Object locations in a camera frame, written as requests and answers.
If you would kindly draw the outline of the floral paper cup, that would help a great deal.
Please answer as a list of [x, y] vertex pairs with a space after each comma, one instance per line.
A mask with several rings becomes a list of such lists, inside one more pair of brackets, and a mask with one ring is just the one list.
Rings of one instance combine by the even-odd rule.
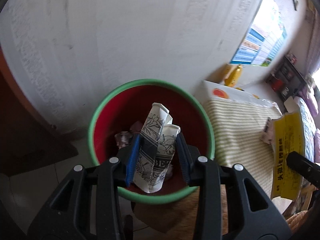
[[140, 130], [140, 151], [133, 182], [145, 193], [159, 191], [175, 154], [180, 126], [172, 123], [169, 110], [160, 103], [152, 108]]

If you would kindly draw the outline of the yellow cardboard box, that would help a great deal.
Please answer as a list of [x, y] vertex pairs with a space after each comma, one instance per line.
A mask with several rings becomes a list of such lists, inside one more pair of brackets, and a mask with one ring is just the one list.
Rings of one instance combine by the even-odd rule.
[[294, 161], [291, 153], [305, 155], [302, 117], [299, 111], [285, 113], [274, 119], [272, 125], [274, 166], [271, 197], [295, 200], [301, 191], [303, 178], [289, 164]]

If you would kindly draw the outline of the pink white carton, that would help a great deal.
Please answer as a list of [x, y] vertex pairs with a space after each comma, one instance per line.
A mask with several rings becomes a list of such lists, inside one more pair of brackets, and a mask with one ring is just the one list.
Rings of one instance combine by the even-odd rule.
[[273, 122], [271, 118], [268, 118], [261, 134], [260, 139], [269, 145], [273, 144], [274, 140], [274, 130], [273, 130]]

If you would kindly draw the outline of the large pink plastic bag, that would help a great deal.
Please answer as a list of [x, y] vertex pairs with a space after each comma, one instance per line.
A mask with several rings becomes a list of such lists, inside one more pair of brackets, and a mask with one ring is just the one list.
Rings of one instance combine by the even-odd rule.
[[128, 146], [131, 142], [133, 135], [130, 132], [122, 131], [114, 136], [116, 144], [119, 149]]

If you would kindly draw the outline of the green red trash bin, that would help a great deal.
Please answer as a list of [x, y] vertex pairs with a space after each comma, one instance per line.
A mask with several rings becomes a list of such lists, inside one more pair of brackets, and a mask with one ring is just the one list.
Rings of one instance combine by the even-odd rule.
[[113, 90], [95, 110], [88, 145], [97, 166], [97, 197], [159, 205], [195, 191], [183, 180], [176, 137], [214, 157], [214, 132], [200, 103], [168, 82], [142, 79]]

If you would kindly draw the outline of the bed with plaid quilt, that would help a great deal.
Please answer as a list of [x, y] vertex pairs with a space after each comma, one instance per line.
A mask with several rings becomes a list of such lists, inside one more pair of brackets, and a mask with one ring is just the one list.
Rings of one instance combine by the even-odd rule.
[[299, 106], [302, 116], [306, 158], [313, 163], [319, 164], [319, 129], [316, 128], [314, 119], [305, 101], [298, 96], [294, 98], [294, 101]]

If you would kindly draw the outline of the dark metal shelf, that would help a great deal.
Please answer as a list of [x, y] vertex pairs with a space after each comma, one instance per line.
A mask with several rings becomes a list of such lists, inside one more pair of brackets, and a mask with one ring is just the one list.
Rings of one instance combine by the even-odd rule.
[[285, 55], [266, 79], [272, 90], [285, 102], [297, 96], [307, 85], [306, 80], [295, 65]]

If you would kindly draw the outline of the yellow duck stool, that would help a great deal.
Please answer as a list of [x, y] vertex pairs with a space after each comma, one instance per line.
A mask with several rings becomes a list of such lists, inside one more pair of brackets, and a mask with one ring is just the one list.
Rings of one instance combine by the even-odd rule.
[[222, 80], [219, 84], [234, 87], [242, 74], [242, 64], [227, 64], [222, 71]]

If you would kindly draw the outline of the green number chart poster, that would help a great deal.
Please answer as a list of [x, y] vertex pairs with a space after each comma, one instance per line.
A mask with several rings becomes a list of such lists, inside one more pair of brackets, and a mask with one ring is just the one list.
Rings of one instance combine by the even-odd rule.
[[278, 51], [280, 50], [280, 48], [284, 44], [286, 38], [287, 38], [287, 32], [286, 32], [285, 27], [283, 26], [283, 32], [282, 32], [280, 38], [278, 38], [278, 40], [276, 41], [276, 43], [273, 45], [272, 49], [270, 50], [268, 56], [266, 57], [266, 59], [264, 60], [264, 62], [260, 66], [262, 66], [262, 67], [269, 66], [269, 64], [276, 57]]

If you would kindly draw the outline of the white chart poster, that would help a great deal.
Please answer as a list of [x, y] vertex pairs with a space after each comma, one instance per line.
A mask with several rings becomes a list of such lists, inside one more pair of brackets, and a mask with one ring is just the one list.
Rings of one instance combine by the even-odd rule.
[[286, 38], [286, 30], [275, 0], [262, 0], [251, 30], [262, 42], [262, 51], [270, 52], [278, 41]]

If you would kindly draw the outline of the pinyin wall poster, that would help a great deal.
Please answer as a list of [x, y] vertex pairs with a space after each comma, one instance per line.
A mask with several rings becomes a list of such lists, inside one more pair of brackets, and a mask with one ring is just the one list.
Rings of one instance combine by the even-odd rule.
[[257, 57], [264, 41], [265, 37], [263, 35], [250, 28], [232, 57], [230, 64], [251, 64]]

